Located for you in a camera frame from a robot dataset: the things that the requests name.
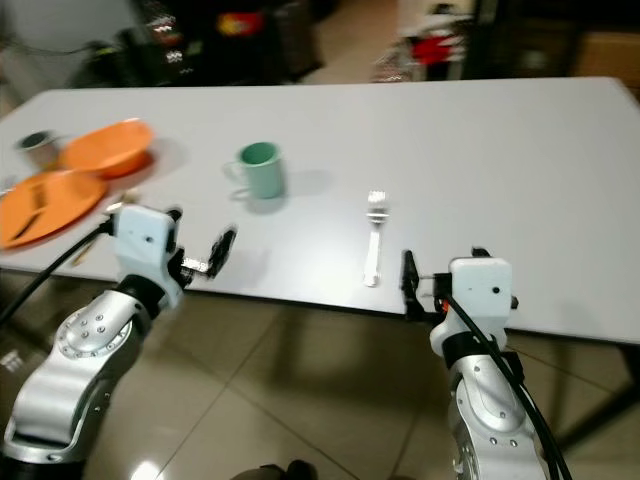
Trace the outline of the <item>orange plate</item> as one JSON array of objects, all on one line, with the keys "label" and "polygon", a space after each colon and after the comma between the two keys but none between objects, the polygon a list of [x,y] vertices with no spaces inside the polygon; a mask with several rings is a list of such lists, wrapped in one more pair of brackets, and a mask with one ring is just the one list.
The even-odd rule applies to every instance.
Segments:
[{"label": "orange plate", "polygon": [[[32,187],[45,182],[47,206],[35,225],[19,239],[12,239],[28,219],[33,207]],[[83,172],[46,172],[32,175],[0,198],[0,248],[18,250],[58,236],[91,214],[108,195],[108,183]]]}]

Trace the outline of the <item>dark robot foot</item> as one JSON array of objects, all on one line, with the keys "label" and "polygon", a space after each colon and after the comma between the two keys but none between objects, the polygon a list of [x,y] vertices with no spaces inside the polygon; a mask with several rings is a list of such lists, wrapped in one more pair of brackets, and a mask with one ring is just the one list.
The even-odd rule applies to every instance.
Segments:
[{"label": "dark robot foot", "polygon": [[255,480],[317,480],[317,470],[310,462],[292,460],[285,467],[264,465],[253,471]]}]

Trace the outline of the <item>black equipment rack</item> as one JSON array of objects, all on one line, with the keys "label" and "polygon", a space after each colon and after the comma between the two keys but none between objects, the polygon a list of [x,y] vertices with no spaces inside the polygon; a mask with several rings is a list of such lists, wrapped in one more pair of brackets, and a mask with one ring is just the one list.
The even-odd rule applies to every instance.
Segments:
[{"label": "black equipment rack", "polygon": [[[72,88],[293,84],[323,67],[310,0],[129,0],[136,22],[88,44]],[[250,38],[218,31],[227,12],[261,12]]]}]

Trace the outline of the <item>brown cardboard box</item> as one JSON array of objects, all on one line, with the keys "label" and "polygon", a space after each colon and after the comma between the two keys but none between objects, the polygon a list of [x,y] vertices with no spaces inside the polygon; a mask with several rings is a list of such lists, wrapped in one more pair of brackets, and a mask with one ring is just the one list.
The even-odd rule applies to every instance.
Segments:
[{"label": "brown cardboard box", "polygon": [[640,91],[640,33],[585,33],[570,73],[616,78],[628,90]]}]

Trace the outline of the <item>orange bowl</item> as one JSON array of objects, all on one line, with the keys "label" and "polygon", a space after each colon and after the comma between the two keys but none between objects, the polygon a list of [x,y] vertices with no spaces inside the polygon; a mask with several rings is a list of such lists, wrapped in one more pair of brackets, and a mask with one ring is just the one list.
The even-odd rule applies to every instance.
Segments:
[{"label": "orange bowl", "polygon": [[131,118],[74,138],[61,148],[58,161],[65,169],[105,179],[128,177],[151,163],[148,148],[154,140],[150,125]]}]

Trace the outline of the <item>small metal cup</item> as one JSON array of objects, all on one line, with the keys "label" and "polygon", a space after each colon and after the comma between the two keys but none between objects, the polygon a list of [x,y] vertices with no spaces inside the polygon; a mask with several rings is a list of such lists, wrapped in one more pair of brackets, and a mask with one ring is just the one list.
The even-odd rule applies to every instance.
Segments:
[{"label": "small metal cup", "polygon": [[36,131],[15,142],[15,151],[37,172],[55,172],[61,168],[58,137],[51,131]]}]

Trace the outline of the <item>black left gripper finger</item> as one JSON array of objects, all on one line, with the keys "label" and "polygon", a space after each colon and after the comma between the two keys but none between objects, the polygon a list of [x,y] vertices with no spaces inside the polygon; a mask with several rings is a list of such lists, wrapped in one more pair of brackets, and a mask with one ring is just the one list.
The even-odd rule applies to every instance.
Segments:
[{"label": "black left gripper finger", "polygon": [[209,268],[206,270],[206,276],[219,274],[219,271],[227,264],[230,248],[232,248],[234,242],[236,242],[237,234],[237,228],[227,228],[220,234],[218,241],[212,246],[209,261],[207,261]]}]

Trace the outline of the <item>red bag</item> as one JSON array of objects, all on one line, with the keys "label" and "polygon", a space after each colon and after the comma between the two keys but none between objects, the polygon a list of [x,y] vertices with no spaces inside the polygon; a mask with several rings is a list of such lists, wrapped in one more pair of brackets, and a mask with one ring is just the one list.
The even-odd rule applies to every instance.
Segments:
[{"label": "red bag", "polygon": [[456,35],[410,36],[408,41],[411,58],[424,67],[449,63],[454,46],[460,42]]}]

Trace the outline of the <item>red and yellow label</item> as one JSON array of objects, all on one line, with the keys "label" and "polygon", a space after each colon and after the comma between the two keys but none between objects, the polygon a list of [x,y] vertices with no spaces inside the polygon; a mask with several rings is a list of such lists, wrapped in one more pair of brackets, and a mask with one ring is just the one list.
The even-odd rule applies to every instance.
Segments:
[{"label": "red and yellow label", "polygon": [[227,12],[218,17],[218,31],[228,38],[250,38],[259,35],[265,28],[265,17],[261,12]]}]

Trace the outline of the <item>silver fork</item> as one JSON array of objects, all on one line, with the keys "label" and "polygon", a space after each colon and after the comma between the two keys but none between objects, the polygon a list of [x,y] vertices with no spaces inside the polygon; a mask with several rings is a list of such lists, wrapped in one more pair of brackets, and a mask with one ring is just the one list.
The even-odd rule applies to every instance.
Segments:
[{"label": "silver fork", "polygon": [[381,228],[389,218],[387,193],[378,189],[369,192],[366,218],[370,221],[371,230],[364,265],[364,284],[372,288],[379,283],[380,278]]}]

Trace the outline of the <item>green mug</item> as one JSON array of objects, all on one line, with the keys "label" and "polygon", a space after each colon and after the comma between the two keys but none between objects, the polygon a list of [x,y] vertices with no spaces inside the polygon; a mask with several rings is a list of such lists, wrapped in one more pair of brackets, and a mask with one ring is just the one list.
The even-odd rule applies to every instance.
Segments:
[{"label": "green mug", "polygon": [[255,198],[279,198],[285,193],[282,151],[271,142],[244,146],[236,159],[223,165],[230,180],[242,184]]}]

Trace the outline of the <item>black chopsticks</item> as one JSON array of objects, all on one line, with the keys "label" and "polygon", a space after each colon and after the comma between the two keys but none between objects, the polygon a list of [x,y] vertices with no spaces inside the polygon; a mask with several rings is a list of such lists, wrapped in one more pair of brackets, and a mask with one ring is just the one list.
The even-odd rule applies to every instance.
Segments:
[{"label": "black chopsticks", "polygon": [[28,219],[26,223],[23,224],[23,227],[18,230],[17,233],[12,237],[13,241],[17,241],[23,234],[26,234],[29,229],[35,225],[38,218],[42,212],[44,212],[45,207],[47,206],[47,193],[46,193],[46,183],[40,182],[35,184],[32,188],[32,200],[33,207],[31,212],[29,212]]}]

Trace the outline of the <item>black table leg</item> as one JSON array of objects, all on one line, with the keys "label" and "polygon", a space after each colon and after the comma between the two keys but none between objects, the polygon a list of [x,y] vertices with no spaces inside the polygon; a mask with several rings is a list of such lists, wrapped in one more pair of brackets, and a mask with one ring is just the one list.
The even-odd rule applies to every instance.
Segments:
[{"label": "black table leg", "polygon": [[594,408],[585,419],[576,422],[567,433],[559,434],[557,438],[559,448],[564,456],[568,456],[568,453],[579,447],[591,435],[599,433],[639,406],[640,380],[632,378],[630,384],[614,393],[608,401]]}]

